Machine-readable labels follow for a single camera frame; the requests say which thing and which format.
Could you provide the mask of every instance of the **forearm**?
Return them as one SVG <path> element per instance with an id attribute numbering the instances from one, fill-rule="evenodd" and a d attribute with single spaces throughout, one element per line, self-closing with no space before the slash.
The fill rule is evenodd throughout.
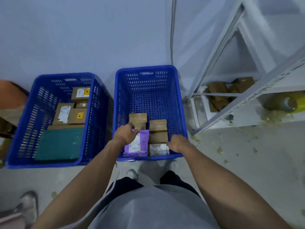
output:
<path id="1" fill-rule="evenodd" d="M 253 188 L 195 146 L 181 153 L 221 228 L 291 228 Z"/>
<path id="2" fill-rule="evenodd" d="M 81 219 L 103 196 L 123 146 L 119 140 L 110 141 L 48 205 L 33 228 L 59 228 Z"/>

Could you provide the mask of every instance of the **perforated crate bottom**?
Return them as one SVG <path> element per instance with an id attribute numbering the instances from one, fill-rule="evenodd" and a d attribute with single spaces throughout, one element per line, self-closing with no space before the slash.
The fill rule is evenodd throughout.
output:
<path id="1" fill-rule="evenodd" d="M 167 119 L 169 138 L 173 133 L 173 117 L 170 114 L 170 93 L 167 90 L 150 92 L 133 92 L 130 99 L 130 113 L 147 113 L 148 122 L 151 120 Z"/>

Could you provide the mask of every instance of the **person's left hand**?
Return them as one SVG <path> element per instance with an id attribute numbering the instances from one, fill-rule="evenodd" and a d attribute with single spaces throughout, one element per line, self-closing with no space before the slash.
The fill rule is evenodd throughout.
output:
<path id="1" fill-rule="evenodd" d="M 139 129 L 132 131 L 133 128 L 135 127 L 132 123 L 122 125 L 115 131 L 113 140 L 122 141 L 124 146 L 130 144 L 135 139 L 135 136 L 139 133 Z"/>

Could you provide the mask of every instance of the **blue crate with green package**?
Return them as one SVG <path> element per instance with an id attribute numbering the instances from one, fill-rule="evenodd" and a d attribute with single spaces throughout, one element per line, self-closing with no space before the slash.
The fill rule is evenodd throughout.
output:
<path id="1" fill-rule="evenodd" d="M 116 72 L 113 135 L 129 121 L 130 113 L 147 113 L 147 128 L 150 120 L 167 120 L 168 139 L 173 134 L 188 138 L 177 69 L 171 65 L 124 68 Z M 153 161 L 182 157 L 170 151 L 169 155 L 148 157 L 123 157 L 120 152 L 117 161 Z"/>
<path id="2" fill-rule="evenodd" d="M 57 104 L 72 103 L 74 87 L 91 87 L 84 134 L 77 161 L 34 160 L 43 131 L 52 125 Z M 105 146 L 109 94 L 99 77 L 92 73 L 48 74 L 38 76 L 31 88 L 7 156 L 9 169 L 67 167 L 88 164 Z"/>

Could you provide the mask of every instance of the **red and yellow warning sticker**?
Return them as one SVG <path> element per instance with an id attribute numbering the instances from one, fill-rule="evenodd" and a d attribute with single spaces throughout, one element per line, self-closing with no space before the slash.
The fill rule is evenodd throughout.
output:
<path id="1" fill-rule="evenodd" d="M 79 112 L 77 113 L 77 119 L 82 119 L 84 117 L 84 113 L 83 112 Z"/>
<path id="2" fill-rule="evenodd" d="M 90 95 L 90 89 L 85 89 L 84 96 L 89 96 L 89 95 Z"/>

